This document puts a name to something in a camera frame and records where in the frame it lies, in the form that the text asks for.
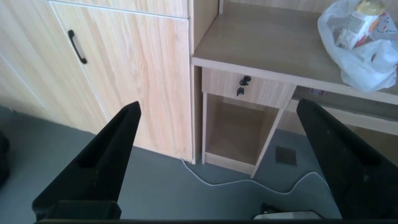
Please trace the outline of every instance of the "black object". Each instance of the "black object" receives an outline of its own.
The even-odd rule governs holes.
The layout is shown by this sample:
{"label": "black object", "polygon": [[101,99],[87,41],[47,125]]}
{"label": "black object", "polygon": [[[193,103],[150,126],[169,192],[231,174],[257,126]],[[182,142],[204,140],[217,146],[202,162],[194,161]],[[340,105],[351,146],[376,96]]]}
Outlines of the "black object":
{"label": "black object", "polygon": [[125,106],[33,201],[37,221],[119,219],[117,205],[141,109]]}
{"label": "black object", "polygon": [[75,42],[73,41],[73,37],[75,36],[74,31],[73,30],[68,31],[68,36],[69,36],[70,42],[72,43],[73,48],[75,49],[75,52],[76,52],[77,56],[80,59],[80,62],[83,63],[83,64],[87,64],[87,60],[80,56],[79,51],[77,51]]}
{"label": "black object", "polygon": [[297,114],[341,216],[398,218],[398,168],[316,103]]}
{"label": "black object", "polygon": [[238,90],[236,90],[236,96],[239,96],[239,95],[244,95],[244,88],[239,87]]}
{"label": "black object", "polygon": [[239,84],[241,86],[246,86],[246,85],[249,85],[250,81],[251,81],[251,77],[246,75],[245,77],[243,77],[243,79],[241,81],[239,81]]}
{"label": "black object", "polygon": [[7,153],[10,148],[10,142],[4,133],[0,131],[0,187],[6,182],[10,176],[10,168],[8,165]]}

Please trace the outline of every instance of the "cabinet panel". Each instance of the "cabinet panel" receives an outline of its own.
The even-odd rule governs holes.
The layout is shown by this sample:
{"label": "cabinet panel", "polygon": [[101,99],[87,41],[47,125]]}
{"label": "cabinet panel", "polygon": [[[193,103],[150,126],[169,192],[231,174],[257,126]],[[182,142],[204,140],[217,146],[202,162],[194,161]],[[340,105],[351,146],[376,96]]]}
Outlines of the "cabinet panel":
{"label": "cabinet panel", "polygon": [[188,18],[187,0],[60,0],[91,6]]}
{"label": "cabinet panel", "polygon": [[[286,109],[296,88],[293,84],[257,77],[251,77],[249,85],[241,86],[239,82],[243,77],[237,73],[203,68],[202,90],[235,100]],[[244,88],[244,94],[237,96],[239,87]]]}
{"label": "cabinet panel", "polygon": [[0,55],[0,103],[21,113],[53,120],[52,115],[2,55]]}
{"label": "cabinet panel", "polygon": [[98,132],[106,118],[51,5],[2,0],[0,12],[0,51],[54,120]]}
{"label": "cabinet panel", "polygon": [[64,31],[73,30],[83,69],[112,118],[138,100],[135,146],[192,159],[188,21],[52,3]]}

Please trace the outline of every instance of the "cabinet door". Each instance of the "cabinet door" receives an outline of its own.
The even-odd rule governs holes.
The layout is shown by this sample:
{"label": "cabinet door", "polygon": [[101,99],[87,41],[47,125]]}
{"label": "cabinet door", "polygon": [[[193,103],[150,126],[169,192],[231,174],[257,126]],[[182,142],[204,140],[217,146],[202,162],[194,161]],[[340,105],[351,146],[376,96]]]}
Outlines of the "cabinet door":
{"label": "cabinet door", "polygon": [[108,119],[139,101],[134,145],[192,159],[188,20],[52,3]]}
{"label": "cabinet door", "polygon": [[18,112],[52,119],[52,114],[45,109],[43,103],[30,90],[3,55],[0,56],[0,104]]}
{"label": "cabinet door", "polygon": [[98,132],[106,118],[49,2],[2,0],[0,23],[2,55],[54,120]]}

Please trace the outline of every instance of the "desk drawer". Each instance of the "desk drawer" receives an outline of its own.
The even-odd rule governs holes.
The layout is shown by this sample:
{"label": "desk drawer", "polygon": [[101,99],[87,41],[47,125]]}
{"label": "desk drawer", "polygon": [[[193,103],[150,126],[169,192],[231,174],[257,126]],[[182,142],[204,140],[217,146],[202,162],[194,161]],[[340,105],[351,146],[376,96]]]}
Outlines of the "desk drawer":
{"label": "desk drawer", "polygon": [[286,109],[296,88],[295,85],[263,78],[251,77],[249,85],[242,86],[244,94],[237,96],[239,82],[244,75],[203,68],[202,91],[236,100]]}

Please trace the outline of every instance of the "wooden desk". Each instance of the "wooden desk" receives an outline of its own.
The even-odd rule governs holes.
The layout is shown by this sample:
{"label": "wooden desk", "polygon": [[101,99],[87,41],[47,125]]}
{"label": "wooden desk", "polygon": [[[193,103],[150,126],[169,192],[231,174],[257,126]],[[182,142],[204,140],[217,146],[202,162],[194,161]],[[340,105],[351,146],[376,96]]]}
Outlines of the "wooden desk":
{"label": "wooden desk", "polygon": [[[203,162],[253,176],[276,128],[303,134],[294,114],[300,98],[397,142],[398,85],[364,93],[343,83],[318,34],[319,16],[231,2],[218,15],[192,58],[203,67]],[[253,80],[236,96],[245,75]]]}

